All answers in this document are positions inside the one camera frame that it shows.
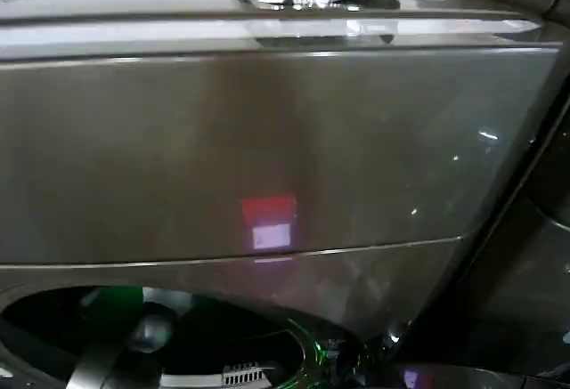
metallic gray paint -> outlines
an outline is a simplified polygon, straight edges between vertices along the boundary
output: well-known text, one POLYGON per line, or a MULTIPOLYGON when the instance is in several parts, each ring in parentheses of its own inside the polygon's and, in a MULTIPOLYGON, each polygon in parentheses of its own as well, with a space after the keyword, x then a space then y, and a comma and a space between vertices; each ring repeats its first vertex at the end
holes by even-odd
POLYGON ((532 48, 0 66, 0 262, 251 255, 241 201, 283 194, 297 200, 283 251, 469 234, 555 59, 532 48))

